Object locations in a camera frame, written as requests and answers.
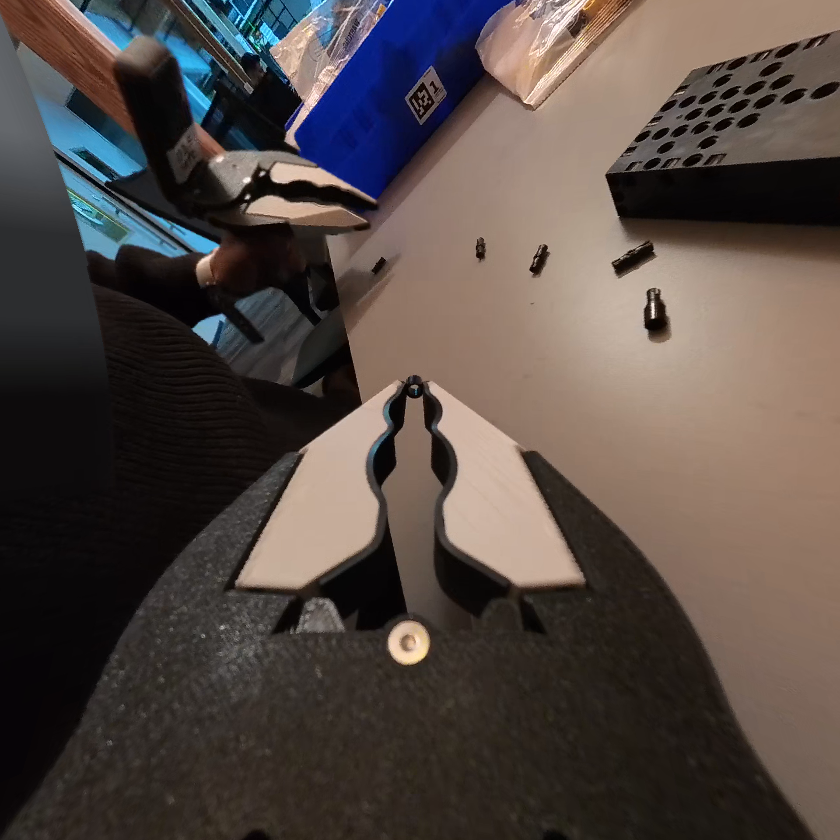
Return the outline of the bag of yellow parts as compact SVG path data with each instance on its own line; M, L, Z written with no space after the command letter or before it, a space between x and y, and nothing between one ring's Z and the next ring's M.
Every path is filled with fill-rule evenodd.
M484 70L527 109L545 100L618 26L635 1L516 1L484 25Z

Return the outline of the clear bags of parts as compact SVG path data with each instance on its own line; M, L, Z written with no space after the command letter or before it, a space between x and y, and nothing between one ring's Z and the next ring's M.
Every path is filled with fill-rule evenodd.
M385 15L390 1L325 1L269 53L301 98L330 84Z

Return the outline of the blue plastic bin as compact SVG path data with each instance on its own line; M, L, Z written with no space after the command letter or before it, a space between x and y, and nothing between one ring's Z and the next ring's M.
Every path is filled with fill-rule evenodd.
M395 1L296 130L301 155L379 198L485 71L504 1Z

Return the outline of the person's left hand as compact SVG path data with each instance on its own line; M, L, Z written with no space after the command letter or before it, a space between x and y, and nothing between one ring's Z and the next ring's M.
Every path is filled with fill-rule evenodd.
M267 288L283 288L307 266L288 226L243 227L223 233L209 257L205 285L241 299Z

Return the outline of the black perforated plastic block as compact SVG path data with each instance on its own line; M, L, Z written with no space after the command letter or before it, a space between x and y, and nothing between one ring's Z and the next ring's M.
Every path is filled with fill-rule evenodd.
M624 219L838 226L838 31L693 69L605 178Z

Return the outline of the wooden beam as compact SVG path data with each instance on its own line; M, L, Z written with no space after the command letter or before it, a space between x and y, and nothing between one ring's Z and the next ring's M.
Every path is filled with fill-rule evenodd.
M68 1L2 1L10 35L36 53L139 142L154 130L173 139L184 131L206 160L223 147L192 116L181 68L164 44L135 38L120 50Z

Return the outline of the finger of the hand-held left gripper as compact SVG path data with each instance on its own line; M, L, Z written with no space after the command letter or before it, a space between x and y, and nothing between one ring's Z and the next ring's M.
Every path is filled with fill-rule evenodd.
M318 166L273 164L269 168L273 191L288 201L336 205L349 209L376 209L378 202L351 184Z
M286 224L320 233L365 230L370 223L355 211L339 204L290 201L280 196L262 196L245 210L250 224Z

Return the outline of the person's left forearm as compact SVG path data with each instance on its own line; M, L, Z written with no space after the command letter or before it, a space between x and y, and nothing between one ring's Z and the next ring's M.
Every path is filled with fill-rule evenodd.
M110 259L86 251L90 280L161 310L187 327L220 313L199 284L196 267L203 255L169 256L135 245L122 246Z

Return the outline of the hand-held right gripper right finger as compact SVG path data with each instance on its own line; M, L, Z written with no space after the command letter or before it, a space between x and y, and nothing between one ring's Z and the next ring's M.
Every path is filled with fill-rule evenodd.
M434 382L423 413L440 483L434 568L444 592L551 592L585 585L520 445Z

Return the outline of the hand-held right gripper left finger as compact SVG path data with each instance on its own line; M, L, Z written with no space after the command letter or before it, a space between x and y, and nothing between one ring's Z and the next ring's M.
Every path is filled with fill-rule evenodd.
M405 382L394 381L300 451L236 589L384 591L393 562L382 483L404 410Z

